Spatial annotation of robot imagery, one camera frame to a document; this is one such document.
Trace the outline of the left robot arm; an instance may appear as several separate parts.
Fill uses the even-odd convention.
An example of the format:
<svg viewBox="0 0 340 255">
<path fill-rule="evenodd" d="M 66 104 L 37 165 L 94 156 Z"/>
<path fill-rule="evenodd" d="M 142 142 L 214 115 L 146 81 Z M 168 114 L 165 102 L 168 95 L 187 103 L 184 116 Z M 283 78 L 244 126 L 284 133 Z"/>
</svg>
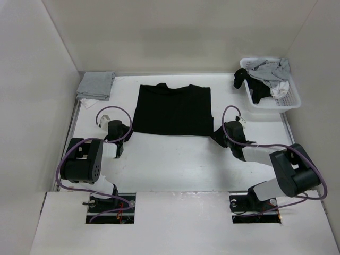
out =
<svg viewBox="0 0 340 255">
<path fill-rule="evenodd" d="M 71 139 L 56 177 L 62 189 L 89 193 L 101 201 L 106 211 L 112 212 L 118 208 L 119 200 L 126 204 L 129 202 L 118 196 L 116 185 L 101 173 L 103 155 L 119 158 L 133 129 L 120 120 L 105 117 L 101 118 L 98 126 L 106 132 L 103 139 Z"/>
</svg>

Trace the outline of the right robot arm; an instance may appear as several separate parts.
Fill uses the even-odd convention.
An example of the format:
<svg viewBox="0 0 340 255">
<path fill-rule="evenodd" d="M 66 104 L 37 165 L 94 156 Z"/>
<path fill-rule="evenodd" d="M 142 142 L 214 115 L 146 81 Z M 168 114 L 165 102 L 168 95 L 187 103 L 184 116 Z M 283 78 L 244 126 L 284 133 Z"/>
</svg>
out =
<svg viewBox="0 0 340 255">
<path fill-rule="evenodd" d="M 246 195 L 232 196 L 230 208 L 234 213 L 249 215 L 278 210 L 278 197 L 298 197 L 306 201 L 309 197 L 305 192 L 322 183 L 300 144 L 283 149 L 256 145 L 246 139 L 240 121 L 224 123 L 211 137 L 221 147 L 230 149 L 238 160 L 270 166 L 275 173 L 275 178 L 248 188 Z"/>
</svg>

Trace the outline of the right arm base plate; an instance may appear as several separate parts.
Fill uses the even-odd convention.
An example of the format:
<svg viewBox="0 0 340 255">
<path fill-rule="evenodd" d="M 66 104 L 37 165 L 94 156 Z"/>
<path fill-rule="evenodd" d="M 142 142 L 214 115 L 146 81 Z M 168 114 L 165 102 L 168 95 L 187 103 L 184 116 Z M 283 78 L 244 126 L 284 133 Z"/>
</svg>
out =
<svg viewBox="0 0 340 255">
<path fill-rule="evenodd" d="M 264 224 L 264 223 L 281 223 L 281 217 L 278 209 L 265 212 L 277 206 L 276 199 L 266 201 L 253 200 L 248 198 L 247 194 L 231 194 L 230 210 L 232 213 L 232 222 L 234 224 Z"/>
</svg>

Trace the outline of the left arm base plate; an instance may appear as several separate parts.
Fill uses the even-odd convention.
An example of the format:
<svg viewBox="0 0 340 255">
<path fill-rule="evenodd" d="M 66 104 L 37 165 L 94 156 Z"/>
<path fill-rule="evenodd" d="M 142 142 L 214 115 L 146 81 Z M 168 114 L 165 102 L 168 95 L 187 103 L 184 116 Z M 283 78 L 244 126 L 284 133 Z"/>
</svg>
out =
<svg viewBox="0 0 340 255">
<path fill-rule="evenodd" d="M 102 199 L 90 196 L 87 206 L 86 224 L 133 224 L 135 220 L 135 193 L 119 193 L 120 199 Z"/>
</svg>

